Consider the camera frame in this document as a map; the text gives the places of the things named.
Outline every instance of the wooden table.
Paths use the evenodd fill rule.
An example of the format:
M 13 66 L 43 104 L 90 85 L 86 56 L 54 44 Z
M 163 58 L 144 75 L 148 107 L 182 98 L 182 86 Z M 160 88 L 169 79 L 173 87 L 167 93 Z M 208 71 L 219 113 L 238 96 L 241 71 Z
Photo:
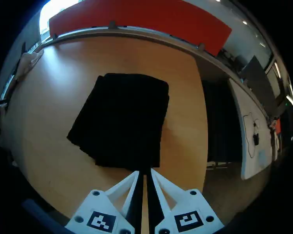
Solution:
M 194 58 L 179 50 L 125 37 L 74 39 L 44 49 L 15 90 L 2 118 L 1 142 L 36 191 L 71 217 L 92 189 L 107 190 L 130 171 L 103 168 L 66 136 L 96 78 L 140 73 L 169 84 L 170 101 L 156 170 L 183 189 L 202 190 L 207 164 L 207 116 Z M 146 189 L 142 233 L 148 233 Z

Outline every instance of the ceiling light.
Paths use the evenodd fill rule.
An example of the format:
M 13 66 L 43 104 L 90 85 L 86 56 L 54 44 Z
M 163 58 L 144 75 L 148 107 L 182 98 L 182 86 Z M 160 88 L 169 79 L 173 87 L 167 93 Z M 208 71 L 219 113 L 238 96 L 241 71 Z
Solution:
M 278 64 L 276 62 L 275 62 L 275 66 L 276 66 L 276 69 L 277 69 L 278 76 L 281 79 L 280 70 L 279 70 Z
M 292 106 L 293 106 L 293 99 L 292 99 L 289 95 L 287 95 L 286 98 L 289 100 L 289 102 L 290 102 L 290 103 L 292 104 Z

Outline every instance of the metal bracket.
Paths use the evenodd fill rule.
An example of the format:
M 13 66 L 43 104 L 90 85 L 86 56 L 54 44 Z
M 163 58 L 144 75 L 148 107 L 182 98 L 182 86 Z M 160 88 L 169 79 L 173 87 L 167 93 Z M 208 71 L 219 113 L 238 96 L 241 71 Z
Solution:
M 113 201 L 129 189 L 119 212 Z M 134 234 L 141 232 L 143 175 L 135 171 L 107 191 L 92 190 L 65 226 L 74 233 Z
M 147 182 L 151 234 L 177 234 L 184 231 L 187 234 L 205 234 L 214 233 L 223 227 L 199 190 L 184 191 L 153 169 L 148 174 Z M 162 189 L 176 202 L 172 210 Z
M 109 24 L 109 29 L 118 29 L 116 22 L 114 20 L 112 20 Z

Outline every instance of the floor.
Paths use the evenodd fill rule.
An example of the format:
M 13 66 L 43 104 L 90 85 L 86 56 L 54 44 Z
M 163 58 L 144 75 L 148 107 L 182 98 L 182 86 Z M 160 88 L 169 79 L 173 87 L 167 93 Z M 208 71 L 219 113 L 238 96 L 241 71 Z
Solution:
M 241 163 L 206 171 L 203 196 L 224 225 L 242 212 L 269 180 L 270 166 L 250 179 L 241 179 Z

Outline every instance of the screw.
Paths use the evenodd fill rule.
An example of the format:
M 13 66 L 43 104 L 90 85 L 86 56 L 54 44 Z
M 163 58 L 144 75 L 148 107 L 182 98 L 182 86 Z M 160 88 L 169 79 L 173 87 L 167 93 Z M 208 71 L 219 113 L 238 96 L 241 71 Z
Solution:
M 213 216 L 207 216 L 206 217 L 206 221 L 209 222 L 209 223 L 210 222 L 213 222 L 214 221 L 214 217 Z
M 131 232 L 127 229 L 120 230 L 120 234 L 131 234 Z
M 169 234 L 170 231 L 168 229 L 161 229 L 159 230 L 159 234 Z
M 84 219 L 79 215 L 77 215 L 74 219 L 77 223 L 82 223 L 84 221 Z

